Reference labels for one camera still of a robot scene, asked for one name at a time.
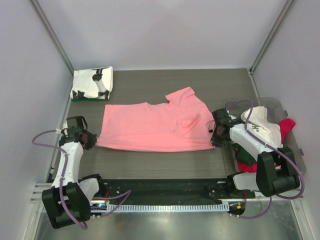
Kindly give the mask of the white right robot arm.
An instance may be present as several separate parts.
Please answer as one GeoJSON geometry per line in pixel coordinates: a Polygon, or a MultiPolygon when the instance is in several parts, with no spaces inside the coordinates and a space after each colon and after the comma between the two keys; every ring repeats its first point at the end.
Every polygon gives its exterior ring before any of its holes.
{"type": "Polygon", "coordinates": [[[267,114],[264,106],[251,107],[239,118],[232,118],[226,108],[212,112],[215,127],[211,143],[215,147],[237,143],[257,162],[256,172],[237,174],[225,185],[226,194],[231,198],[238,197],[244,190],[288,200],[297,199],[304,193],[304,177],[296,165],[293,151],[283,147],[281,142],[263,138],[255,129],[267,130],[272,126],[267,114]]]}

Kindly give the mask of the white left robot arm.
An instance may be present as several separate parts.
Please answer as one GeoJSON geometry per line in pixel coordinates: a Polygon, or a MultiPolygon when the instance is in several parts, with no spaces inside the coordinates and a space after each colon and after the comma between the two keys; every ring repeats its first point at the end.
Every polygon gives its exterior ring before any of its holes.
{"type": "Polygon", "coordinates": [[[56,133],[61,134],[55,147],[60,151],[59,165],[51,187],[42,192],[41,200],[54,229],[76,224],[86,230],[86,222],[91,218],[91,200],[100,200],[107,192],[99,174],[79,178],[82,156],[94,147],[97,136],[88,131],[83,116],[67,118],[56,133]]]}

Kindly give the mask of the pink t shirt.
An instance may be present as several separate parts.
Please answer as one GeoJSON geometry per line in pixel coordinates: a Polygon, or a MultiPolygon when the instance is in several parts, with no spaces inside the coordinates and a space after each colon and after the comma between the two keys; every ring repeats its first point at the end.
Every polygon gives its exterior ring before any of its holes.
{"type": "Polygon", "coordinates": [[[137,152],[214,149],[215,121],[191,87],[166,95],[166,102],[105,105],[97,146],[137,152]]]}

